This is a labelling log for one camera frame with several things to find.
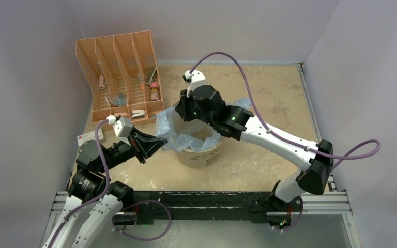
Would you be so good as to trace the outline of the light blue plastic trash bag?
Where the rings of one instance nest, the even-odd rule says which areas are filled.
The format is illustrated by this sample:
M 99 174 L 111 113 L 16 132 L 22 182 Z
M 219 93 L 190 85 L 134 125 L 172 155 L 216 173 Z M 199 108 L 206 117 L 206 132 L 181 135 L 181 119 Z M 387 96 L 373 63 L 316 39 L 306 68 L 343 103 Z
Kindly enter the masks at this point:
M 156 137 L 168 140 L 162 150 L 175 152 L 186 149 L 201 152 L 215 147 L 224 139 L 211 126 L 200 120 L 184 122 L 174 107 L 156 114 Z

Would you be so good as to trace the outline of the beige plastic trash bin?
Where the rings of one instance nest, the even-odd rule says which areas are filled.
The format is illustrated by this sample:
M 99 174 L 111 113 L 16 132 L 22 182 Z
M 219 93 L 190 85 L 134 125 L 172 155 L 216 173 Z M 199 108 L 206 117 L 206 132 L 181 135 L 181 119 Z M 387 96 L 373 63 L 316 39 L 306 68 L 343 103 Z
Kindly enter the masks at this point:
M 175 110 L 171 124 L 174 132 L 171 146 L 181 163 L 188 167 L 206 167 L 218 158 L 224 137 L 212 127 L 198 119 L 185 122 Z

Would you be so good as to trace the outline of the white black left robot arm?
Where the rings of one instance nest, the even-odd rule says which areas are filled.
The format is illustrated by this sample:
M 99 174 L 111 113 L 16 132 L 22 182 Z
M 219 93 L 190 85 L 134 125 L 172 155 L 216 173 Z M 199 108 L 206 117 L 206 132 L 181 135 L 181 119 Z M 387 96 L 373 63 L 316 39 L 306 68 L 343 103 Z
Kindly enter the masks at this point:
M 133 188 L 119 181 L 111 182 L 109 175 L 110 168 L 132 158 L 144 164 L 167 140 L 120 122 L 112 128 L 119 142 L 110 148 L 105 148 L 99 137 L 82 145 L 76 160 L 79 169 L 70 181 L 65 206 L 44 247 L 90 247 L 108 223 L 114 231 L 127 236 L 116 227 L 114 215 L 129 209 L 138 214 L 141 204 L 159 205 L 167 213 L 168 225 L 158 238 L 171 227 L 172 215 L 166 205 L 152 199 L 135 201 Z

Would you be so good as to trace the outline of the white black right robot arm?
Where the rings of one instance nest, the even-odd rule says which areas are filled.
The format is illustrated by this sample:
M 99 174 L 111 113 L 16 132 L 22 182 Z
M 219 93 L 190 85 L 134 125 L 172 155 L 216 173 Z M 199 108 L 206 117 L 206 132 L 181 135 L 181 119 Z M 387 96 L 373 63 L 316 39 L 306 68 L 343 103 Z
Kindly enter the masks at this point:
M 333 166 L 331 142 L 304 140 L 271 125 L 263 125 L 251 111 L 226 104 L 210 85 L 192 92 L 182 90 L 175 111 L 184 122 L 199 120 L 223 137 L 260 146 L 297 166 L 296 173 L 275 185 L 269 197 L 272 208 L 282 210 L 305 192 L 324 193 Z

